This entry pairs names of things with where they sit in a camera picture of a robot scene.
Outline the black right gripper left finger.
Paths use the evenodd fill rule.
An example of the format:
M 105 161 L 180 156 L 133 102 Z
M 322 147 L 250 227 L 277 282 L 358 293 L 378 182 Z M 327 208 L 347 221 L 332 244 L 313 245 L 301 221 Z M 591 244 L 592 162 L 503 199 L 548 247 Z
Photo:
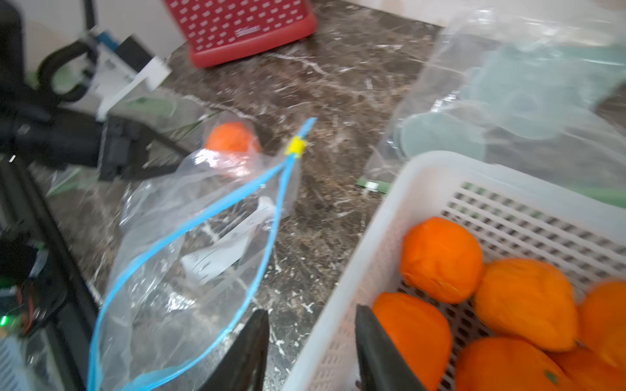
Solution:
M 200 391 L 263 389 L 270 339 L 269 314 L 256 310 Z

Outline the orange fruit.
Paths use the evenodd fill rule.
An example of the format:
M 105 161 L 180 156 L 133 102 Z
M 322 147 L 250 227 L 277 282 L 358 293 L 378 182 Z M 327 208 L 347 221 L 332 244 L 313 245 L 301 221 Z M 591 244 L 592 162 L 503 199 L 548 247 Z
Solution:
M 413 374 L 428 390 L 440 386 L 453 348 L 447 319 L 432 304 L 405 293 L 383 293 L 373 313 Z
M 587 348 L 548 355 L 582 390 L 625 390 L 625 374 Z
M 484 273 L 479 241 L 463 226 L 429 218 L 404 236 L 400 273 L 437 301 L 457 304 L 476 291 Z
M 542 350 L 573 350 L 579 337 L 575 291 L 557 267 L 509 258 L 486 266 L 474 312 L 492 331 Z
M 579 390 L 554 360 L 530 343 L 487 337 L 456 360 L 456 390 Z
M 625 281 L 605 281 L 589 291 L 579 321 L 582 344 L 625 372 Z

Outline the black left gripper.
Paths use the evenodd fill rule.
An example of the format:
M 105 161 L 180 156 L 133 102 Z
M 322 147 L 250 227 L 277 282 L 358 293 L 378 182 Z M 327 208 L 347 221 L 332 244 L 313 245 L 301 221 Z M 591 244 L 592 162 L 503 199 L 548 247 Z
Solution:
M 145 180 L 173 174 L 192 152 L 172 138 L 125 117 L 95 117 L 60 109 L 48 121 L 1 112 L 1 151 L 44 166 L 86 166 L 99 180 Z

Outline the blue-seal zip-top bag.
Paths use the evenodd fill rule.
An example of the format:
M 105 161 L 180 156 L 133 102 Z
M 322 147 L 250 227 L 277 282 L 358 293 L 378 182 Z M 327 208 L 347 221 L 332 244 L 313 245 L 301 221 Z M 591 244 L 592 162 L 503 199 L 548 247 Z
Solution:
M 218 117 L 173 174 L 142 182 L 96 320 L 89 390 L 198 390 L 243 326 L 298 195 L 308 119 L 273 156 Z

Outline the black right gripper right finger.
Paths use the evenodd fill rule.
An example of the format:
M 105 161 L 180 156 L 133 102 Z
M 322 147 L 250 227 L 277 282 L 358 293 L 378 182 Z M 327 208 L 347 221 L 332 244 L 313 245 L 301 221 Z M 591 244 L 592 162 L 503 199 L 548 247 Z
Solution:
M 368 306 L 356 307 L 355 346 L 362 390 L 426 391 Z

